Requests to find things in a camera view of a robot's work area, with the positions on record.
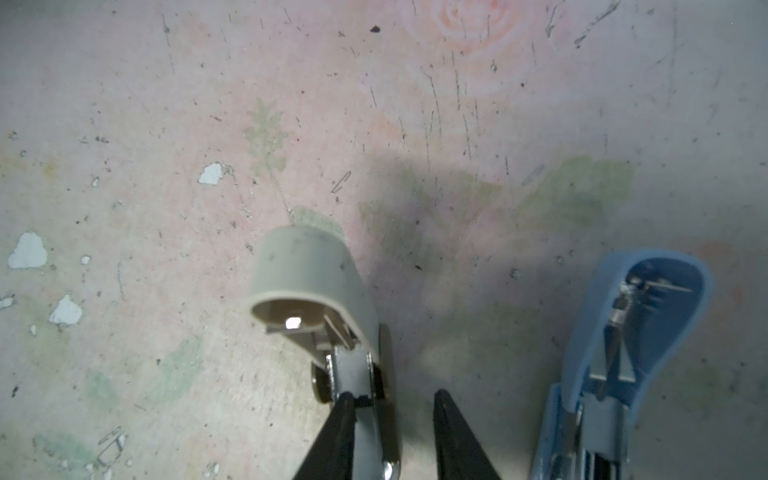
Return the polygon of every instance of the concrete floor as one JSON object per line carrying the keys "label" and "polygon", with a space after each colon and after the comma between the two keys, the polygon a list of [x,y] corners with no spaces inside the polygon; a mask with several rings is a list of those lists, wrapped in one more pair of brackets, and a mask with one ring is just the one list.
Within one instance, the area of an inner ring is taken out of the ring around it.
{"label": "concrete floor", "polygon": [[[527,478],[587,281],[622,247],[694,253],[717,281],[644,404],[634,477],[764,476],[766,18],[3,0],[0,256],[35,232],[47,258],[0,266],[0,478],[90,478],[119,435],[95,478],[290,478],[328,410],[239,303],[287,223],[342,235],[392,328],[403,478],[436,475],[440,387]],[[54,325],[67,294],[82,315]]]}

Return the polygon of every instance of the floor scratch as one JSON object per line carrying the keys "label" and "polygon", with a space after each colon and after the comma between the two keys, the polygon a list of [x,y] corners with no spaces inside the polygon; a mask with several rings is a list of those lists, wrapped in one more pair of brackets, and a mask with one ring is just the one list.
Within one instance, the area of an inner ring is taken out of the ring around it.
{"label": "floor scratch", "polygon": [[674,59],[677,52],[677,0],[672,0],[672,56],[670,57],[670,68],[667,73],[667,83],[669,91],[667,92],[667,108],[672,105],[672,95],[674,95]]}
{"label": "floor scratch", "polygon": [[467,154],[469,154],[469,161],[472,161],[472,146],[469,143],[469,126],[467,125],[467,116],[462,114],[464,118],[464,130],[467,132]]}
{"label": "floor scratch", "polygon": [[123,263],[118,262],[118,287],[120,288],[120,298],[125,301],[125,292],[123,292]]}
{"label": "floor scratch", "polygon": [[458,86],[458,70],[454,70],[454,72],[456,73],[456,110],[460,111],[462,109],[462,89]]}
{"label": "floor scratch", "polygon": [[714,90],[717,88],[717,85],[720,84],[720,76],[723,74],[723,67],[720,67],[717,69],[717,76],[715,77],[715,84],[712,85],[712,89]]}
{"label": "floor scratch", "polygon": [[558,10],[558,7],[562,5],[565,2],[565,0],[561,0],[560,3],[554,6],[552,9],[552,15],[549,17],[549,23],[547,23],[547,26],[544,27],[544,33],[547,34],[547,38],[549,38],[550,35],[552,35],[552,29],[554,29],[554,26],[556,24],[553,24],[554,21],[554,13]]}
{"label": "floor scratch", "polygon": [[440,102],[437,101],[437,90],[435,90],[435,82],[432,81],[432,77],[427,74],[427,72],[422,70],[422,73],[427,76],[429,79],[429,84],[432,86],[432,95],[435,97],[435,109],[437,110],[437,127],[438,132],[440,133],[440,138],[442,138],[442,119],[440,118]]}
{"label": "floor scratch", "polygon": [[397,120],[400,122],[400,133],[402,133],[402,147],[406,147],[406,130],[402,127],[402,118],[397,117]]}
{"label": "floor scratch", "polygon": [[168,25],[165,23],[165,14],[163,15],[163,33],[165,34],[165,43],[168,45],[168,48],[170,48],[170,38],[168,37],[168,34],[170,33],[170,28],[168,28]]}
{"label": "floor scratch", "polygon": [[594,28],[595,25],[600,23],[600,21],[603,18],[608,17],[611,13],[615,12],[616,9],[619,8],[620,4],[621,4],[621,0],[611,0],[611,3],[609,4],[609,6],[605,10],[605,12],[602,15],[598,16],[595,20],[590,22],[589,25],[587,25],[587,27],[584,29],[584,33],[582,33],[579,38],[574,40],[574,44],[575,45],[580,44],[587,37],[587,34],[589,34],[589,32],[592,30],[592,28]]}

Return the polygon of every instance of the paint chip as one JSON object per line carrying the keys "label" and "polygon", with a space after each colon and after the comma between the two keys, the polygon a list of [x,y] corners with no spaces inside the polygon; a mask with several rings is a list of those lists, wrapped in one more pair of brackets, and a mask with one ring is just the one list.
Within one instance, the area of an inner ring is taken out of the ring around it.
{"label": "paint chip", "polygon": [[43,240],[35,232],[24,232],[18,238],[16,248],[8,257],[11,268],[38,268],[48,261]]}
{"label": "paint chip", "polygon": [[200,174],[200,178],[197,179],[197,182],[204,185],[218,185],[222,176],[223,168],[220,163],[216,162],[203,169],[203,173]]}
{"label": "paint chip", "polygon": [[7,296],[6,298],[0,300],[0,310],[8,308],[11,305],[13,305],[13,295]]}
{"label": "paint chip", "polygon": [[69,294],[58,301],[56,309],[53,311],[48,321],[55,325],[74,325],[80,321],[83,316],[83,309],[69,298]]}

